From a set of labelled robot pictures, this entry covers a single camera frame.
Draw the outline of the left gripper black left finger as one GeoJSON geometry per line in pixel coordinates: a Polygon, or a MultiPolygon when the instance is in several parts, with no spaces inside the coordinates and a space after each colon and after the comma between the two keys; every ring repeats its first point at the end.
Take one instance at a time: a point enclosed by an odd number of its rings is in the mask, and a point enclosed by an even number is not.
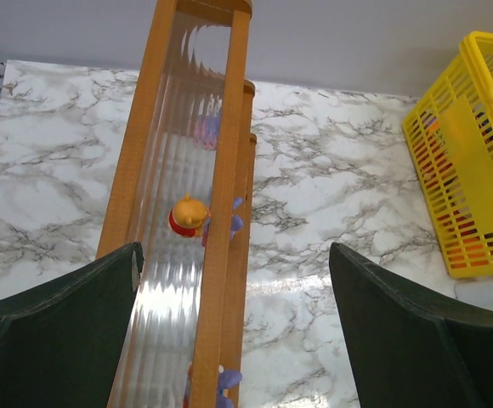
{"type": "Polygon", "coordinates": [[[0,300],[0,407],[104,407],[144,265],[128,243],[0,300]]]}

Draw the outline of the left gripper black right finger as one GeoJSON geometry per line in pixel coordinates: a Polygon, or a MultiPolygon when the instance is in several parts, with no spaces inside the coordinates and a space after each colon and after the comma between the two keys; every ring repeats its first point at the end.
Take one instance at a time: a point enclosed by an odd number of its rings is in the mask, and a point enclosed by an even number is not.
{"type": "Polygon", "coordinates": [[[331,284],[360,405],[493,407],[493,311],[332,243],[331,284]]]}

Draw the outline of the orange bear toy back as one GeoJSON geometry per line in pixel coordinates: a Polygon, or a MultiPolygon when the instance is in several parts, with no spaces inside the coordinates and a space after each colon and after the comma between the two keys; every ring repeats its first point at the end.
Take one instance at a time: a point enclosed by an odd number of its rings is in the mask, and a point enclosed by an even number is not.
{"type": "Polygon", "coordinates": [[[204,224],[210,217],[210,210],[202,201],[185,194],[170,210],[168,225],[181,237],[197,238],[202,236],[204,224]]]}

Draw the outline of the purple donkey red base toy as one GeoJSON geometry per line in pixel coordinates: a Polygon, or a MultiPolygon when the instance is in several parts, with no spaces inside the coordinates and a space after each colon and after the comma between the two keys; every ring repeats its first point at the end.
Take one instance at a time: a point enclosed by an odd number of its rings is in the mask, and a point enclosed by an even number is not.
{"type": "MultiPolygon", "coordinates": [[[[235,234],[239,231],[242,230],[243,228],[243,219],[235,214],[235,211],[242,205],[243,199],[241,197],[236,197],[233,200],[233,206],[232,206],[232,217],[231,217],[231,224],[230,224],[230,231],[229,231],[229,239],[232,240],[235,234]]],[[[207,246],[207,238],[208,238],[208,231],[209,231],[209,225],[210,225],[210,220],[208,219],[203,228],[203,234],[201,236],[201,245],[203,247],[207,246]]]]}

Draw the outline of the yellow plastic basket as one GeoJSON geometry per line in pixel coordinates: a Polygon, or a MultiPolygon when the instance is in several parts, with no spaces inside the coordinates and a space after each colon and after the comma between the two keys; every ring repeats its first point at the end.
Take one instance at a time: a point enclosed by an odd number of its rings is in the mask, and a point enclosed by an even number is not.
{"type": "Polygon", "coordinates": [[[493,275],[493,33],[462,40],[402,129],[448,274],[493,275]]]}

